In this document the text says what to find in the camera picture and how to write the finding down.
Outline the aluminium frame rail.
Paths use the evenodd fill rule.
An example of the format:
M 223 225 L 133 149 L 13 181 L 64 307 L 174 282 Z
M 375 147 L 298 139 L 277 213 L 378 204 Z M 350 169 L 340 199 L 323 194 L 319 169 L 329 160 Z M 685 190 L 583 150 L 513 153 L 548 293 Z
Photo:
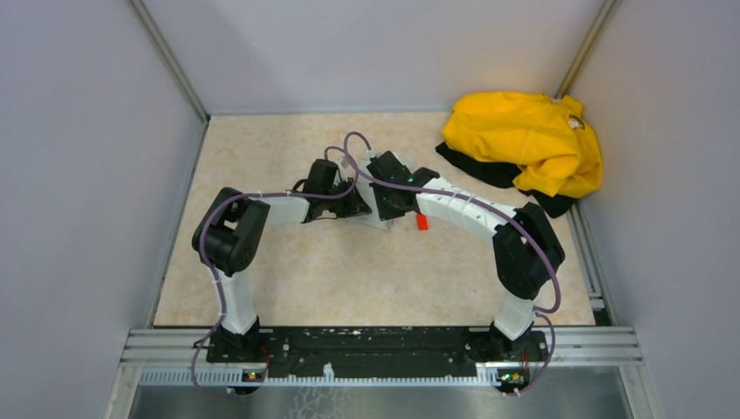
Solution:
M 273 327 L 250 357 L 213 343 L 199 328 L 133 330 L 120 359 L 154 385 L 204 387 L 498 387 L 541 367 L 638 366 L 634 331 L 614 326 L 532 329 L 513 352 L 486 327 Z

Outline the small red block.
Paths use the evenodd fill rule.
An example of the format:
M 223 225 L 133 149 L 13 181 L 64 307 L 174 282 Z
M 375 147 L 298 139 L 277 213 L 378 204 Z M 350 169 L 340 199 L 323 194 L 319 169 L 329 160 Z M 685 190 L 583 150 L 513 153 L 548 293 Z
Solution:
M 419 231 L 425 231 L 429 229 L 428 219 L 425 215 L 416 214 L 415 221 L 416 221 L 417 229 Z

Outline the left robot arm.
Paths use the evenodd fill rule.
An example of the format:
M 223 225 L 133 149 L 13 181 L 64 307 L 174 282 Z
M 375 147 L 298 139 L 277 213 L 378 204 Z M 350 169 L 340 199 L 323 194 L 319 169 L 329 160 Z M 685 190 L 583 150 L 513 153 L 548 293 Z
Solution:
M 262 348 L 259 319 L 250 295 L 247 268 L 269 225 L 311 223 L 325 213 L 352 218 L 373 213 L 358 183 L 339 164 L 317 159 L 309 175 L 281 193 L 244 194 L 222 188 L 192 237 L 193 249 L 214 274 L 221 313 L 213 339 L 240 361 L 255 359 Z

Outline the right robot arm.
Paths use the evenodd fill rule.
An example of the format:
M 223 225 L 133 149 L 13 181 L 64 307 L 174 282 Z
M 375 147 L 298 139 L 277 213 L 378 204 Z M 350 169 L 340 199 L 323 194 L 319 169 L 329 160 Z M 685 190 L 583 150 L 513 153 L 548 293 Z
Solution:
M 565 251 L 545 211 L 535 203 L 515 208 L 486 201 L 453 185 L 434 170 L 411 171 L 392 151 L 360 163 L 378 215 L 390 220 L 414 211 L 440 219 L 488 242 L 504 301 L 493 320 L 491 347 L 513 360 L 523 352 L 534 322 L 535 300 L 565 261 Z

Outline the yellow garment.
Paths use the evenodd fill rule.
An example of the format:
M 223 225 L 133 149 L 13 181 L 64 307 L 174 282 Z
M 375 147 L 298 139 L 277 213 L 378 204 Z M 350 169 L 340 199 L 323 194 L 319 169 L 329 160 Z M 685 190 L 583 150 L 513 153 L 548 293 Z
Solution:
M 598 136 L 584 104 L 569 95 L 467 94 L 453 105 L 442 138 L 475 161 L 517 166 L 517 189 L 579 199 L 602 185 Z

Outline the white cardboard box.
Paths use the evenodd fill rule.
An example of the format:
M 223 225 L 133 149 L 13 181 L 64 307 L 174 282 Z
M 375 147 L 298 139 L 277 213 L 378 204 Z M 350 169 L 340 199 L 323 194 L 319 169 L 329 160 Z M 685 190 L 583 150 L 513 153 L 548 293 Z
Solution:
M 356 180 L 355 189 L 360 195 L 360 198 L 371 210 L 370 214 L 362 216 L 353 216 L 349 218 L 350 223 L 364 224 L 380 230 L 389 230 L 393 225 L 393 221 L 383 221 L 379 217 L 379 211 L 377 202 L 375 199 L 373 188 L 370 186 L 370 181 L 364 176 L 357 175 L 353 167 L 348 163 L 345 157 L 340 157 L 335 160 L 339 164 L 339 173 L 343 178 L 352 177 Z

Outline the black garment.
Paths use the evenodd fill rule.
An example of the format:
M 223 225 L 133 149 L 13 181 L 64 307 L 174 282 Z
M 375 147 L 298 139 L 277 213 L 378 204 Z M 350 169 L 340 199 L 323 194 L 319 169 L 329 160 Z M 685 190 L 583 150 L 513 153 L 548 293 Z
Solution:
M 452 150 L 444 141 L 435 147 L 435 151 L 445 161 L 460 169 L 478 181 L 500 189 L 514 188 L 514 179 L 522 174 L 522 170 L 508 162 L 482 162 Z M 563 216 L 578 201 L 577 198 L 555 195 L 548 196 L 536 190 L 517 190 L 526 196 L 533 197 L 545 213 L 552 218 Z

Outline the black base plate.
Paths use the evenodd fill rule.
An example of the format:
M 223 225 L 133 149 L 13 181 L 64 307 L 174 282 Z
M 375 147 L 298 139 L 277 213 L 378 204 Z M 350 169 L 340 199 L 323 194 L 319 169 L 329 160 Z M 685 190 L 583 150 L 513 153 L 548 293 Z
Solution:
M 258 342 L 237 350 L 213 339 L 201 343 L 211 363 L 261 363 L 270 378 L 341 379 L 474 377 L 486 362 L 519 367 L 544 361 L 545 334 L 529 330 L 516 341 L 493 326 L 275 326 L 259 330 Z

